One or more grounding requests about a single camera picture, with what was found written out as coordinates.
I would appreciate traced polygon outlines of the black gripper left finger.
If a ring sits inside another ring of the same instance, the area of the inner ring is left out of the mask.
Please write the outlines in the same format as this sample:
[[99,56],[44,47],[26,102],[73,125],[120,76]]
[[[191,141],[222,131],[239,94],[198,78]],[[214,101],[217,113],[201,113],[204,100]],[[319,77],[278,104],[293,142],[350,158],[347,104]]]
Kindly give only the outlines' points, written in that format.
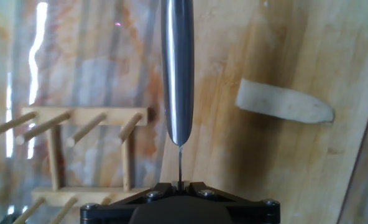
[[129,223],[141,205],[175,196],[177,187],[171,183],[157,183],[155,187],[110,205],[86,203],[80,207],[80,224]]

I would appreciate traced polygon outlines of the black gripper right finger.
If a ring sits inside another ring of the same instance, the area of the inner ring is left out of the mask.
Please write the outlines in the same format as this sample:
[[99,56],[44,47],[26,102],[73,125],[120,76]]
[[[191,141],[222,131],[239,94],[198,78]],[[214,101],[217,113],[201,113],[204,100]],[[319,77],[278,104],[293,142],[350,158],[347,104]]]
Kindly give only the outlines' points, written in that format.
[[188,196],[226,208],[234,223],[280,224],[280,203],[274,199],[253,202],[207,186],[204,182],[190,182],[184,189]]

